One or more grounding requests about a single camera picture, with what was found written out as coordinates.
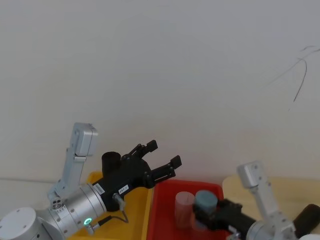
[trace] table surface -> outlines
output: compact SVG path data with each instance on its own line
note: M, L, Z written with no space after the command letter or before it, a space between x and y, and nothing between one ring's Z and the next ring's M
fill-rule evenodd
M320 181L311 179L270 177L274 196L281 211L291 220L308 205L320 206ZM243 205L242 212L256 220L261 220L254 197L244 189L236 175L227 177L222 184L224 197ZM320 234L320 225L313 231Z
M0 219L17 208L48 207L47 192L53 185L46 182L0 180Z

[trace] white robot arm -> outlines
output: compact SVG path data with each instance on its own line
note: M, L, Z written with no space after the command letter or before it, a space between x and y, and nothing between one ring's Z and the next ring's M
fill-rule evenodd
M151 170L142 157L158 148L153 140L146 146L139 144L122 158L116 152L105 153L103 178L79 186L84 163L96 149L97 136L91 124L74 124L62 178L48 192L50 207L22 207L10 212L0 220L0 240L65 240L82 228L94 234L113 217L107 216L94 225L92 222L105 212L119 209L127 223L125 195L137 187L150 189L174 177L175 169L182 164L176 156L170 163Z
M319 224L320 207L308 205L293 223L279 210L261 162L240 165L237 172L242 185L253 194L262 221L243 214L241 204L223 199L218 201L216 211L210 214L195 204L193 211L199 222L213 231L230 232L229 240L320 240L320 235L306 235Z

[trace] white wall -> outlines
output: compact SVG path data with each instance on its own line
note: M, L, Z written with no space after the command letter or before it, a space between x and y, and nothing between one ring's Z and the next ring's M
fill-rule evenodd
M270 175L318 178L318 0L0 1L0 178L57 180L74 122L97 153L152 139L152 167L213 181L262 160Z

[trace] black object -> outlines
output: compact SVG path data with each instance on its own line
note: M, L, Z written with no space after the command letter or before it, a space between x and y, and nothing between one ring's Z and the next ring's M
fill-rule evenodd
M151 170L148 163L142 159L157 148L157 142L152 140L146 146L138 144L121 158L117 152L107 152L102 156L103 178L93 185L99 184L104 190L100 196L108 212L119 210L119 204L113 199L114 194L124 198L135 188L151 189L157 183L176 176L175 169L182 165L179 155L171 159L168 164L154 170Z
M209 230L226 230L240 233L239 238L245 240L249 228L256 222L253 218L241 213L242 205L234 203L228 199L218 201L217 209L212 214L207 214L198 206L193 205L195 218L200 223L206 225ZM293 221L295 235L299 239L310 234L313 229L320 224L320 207L309 204Z
M109 151L102 155L102 174L103 176L117 170L121 166L121 155L115 151Z
M206 225L209 230L226 230L240 233L239 238L245 240L249 228L256 222L253 218L241 213L242 205L228 199L218 201L217 210L207 214L197 205L193 205L195 218Z
M315 204L309 204L295 218L295 235L299 239L304 235L310 234L320 223L320 207Z
M102 226L103 224L105 224L106 222L110 221L112 219L112 216L107 216L104 219L98 221L99 226Z

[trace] cable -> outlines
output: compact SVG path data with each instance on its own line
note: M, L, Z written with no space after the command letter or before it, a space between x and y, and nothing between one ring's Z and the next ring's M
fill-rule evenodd
M298 95L299 95L299 93L300 93L300 90L301 90L301 88L302 88L302 85L303 85L304 82L305 82L306 75L307 75L307 61L304 60L304 59L302 59L302 58L298 58L298 59L304 61L304 64L305 64L305 72L304 72L304 76L303 76L303 78L302 78L302 82L301 82L301 85L300 85L300 87L299 87L299 90L296 92L296 95L295 95L295 97L294 97L294 99L293 99L293 102L296 101L296 99L297 99L297 97L298 97Z
M121 218L121 217L119 217L119 216L111 216L111 218L112 218L112 219L118 219L118 220L121 220L122 222L124 222L124 223L128 224L128 223L129 223L129 219L128 219L128 217L127 217L127 215L126 215L125 211L121 211L121 212L122 212L122 214L123 214L123 216L124 216L124 219L123 219L123 218Z
M128 224L129 223L129 219L127 217L127 214L125 213L125 211L121 211L121 212L122 212L122 214L124 216L124 219L119 217L119 216L111 216L111 215L109 215L109 216L105 217L104 219L98 221L99 226L102 226L103 224L105 224L106 222L108 222L111 219L118 219L118 220Z

